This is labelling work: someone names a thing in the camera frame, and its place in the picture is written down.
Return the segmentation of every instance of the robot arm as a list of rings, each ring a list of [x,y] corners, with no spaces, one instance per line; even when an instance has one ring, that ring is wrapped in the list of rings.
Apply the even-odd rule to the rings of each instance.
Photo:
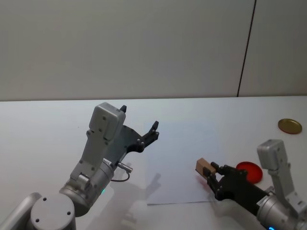
[[[75,217],[85,215],[112,180],[117,167],[128,176],[132,168],[121,161],[131,151],[143,152],[158,139],[158,122],[144,136],[123,125],[126,106],[95,107],[81,159],[59,194],[30,194],[0,225],[0,230],[75,230]]]
[[[268,140],[257,148],[261,166],[268,169],[274,190],[263,191],[247,181],[247,172],[230,166],[219,167],[212,162],[216,172],[223,175],[216,180],[214,172],[203,167],[203,176],[217,200],[232,199],[255,215],[269,230],[307,230],[306,203],[294,189],[290,164],[282,140]]]

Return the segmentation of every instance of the red lid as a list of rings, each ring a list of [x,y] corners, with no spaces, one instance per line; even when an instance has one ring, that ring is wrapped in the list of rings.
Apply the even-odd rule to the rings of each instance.
[[[247,180],[253,184],[259,183],[262,180],[262,169],[252,162],[241,162],[236,166],[236,169],[245,169],[248,172]]]

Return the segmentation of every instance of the table surface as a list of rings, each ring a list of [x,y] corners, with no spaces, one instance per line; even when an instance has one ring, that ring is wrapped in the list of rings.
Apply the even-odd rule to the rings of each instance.
[[[0,222],[27,195],[57,193],[81,157],[95,101],[33,101],[0,103]],[[268,139],[282,139],[292,164],[296,190],[307,198],[307,97],[107,100],[127,105],[125,124],[144,133],[144,124],[158,121],[214,122],[225,162],[259,164],[256,148]],[[303,126],[288,135],[278,120],[292,118]],[[261,230],[255,218],[234,202],[147,206],[146,159],[130,153],[134,168],[125,183],[110,183],[88,214],[77,218],[78,230],[227,229]],[[267,172],[259,184],[272,182]]]

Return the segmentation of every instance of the white wall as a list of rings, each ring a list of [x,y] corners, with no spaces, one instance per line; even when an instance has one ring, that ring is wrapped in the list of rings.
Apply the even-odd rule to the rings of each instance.
[[[258,0],[240,96],[307,94],[307,1]]]
[[[1,0],[0,100],[235,96],[252,8]]]

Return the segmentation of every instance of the wooden block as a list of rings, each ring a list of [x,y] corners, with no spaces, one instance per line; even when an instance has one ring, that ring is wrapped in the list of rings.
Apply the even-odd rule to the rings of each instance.
[[[212,174],[216,173],[215,168],[213,168],[204,158],[200,158],[197,162],[196,162],[196,171],[207,180],[207,177],[205,177],[202,174],[202,169],[203,167],[206,167],[207,169],[209,169],[211,171]]]

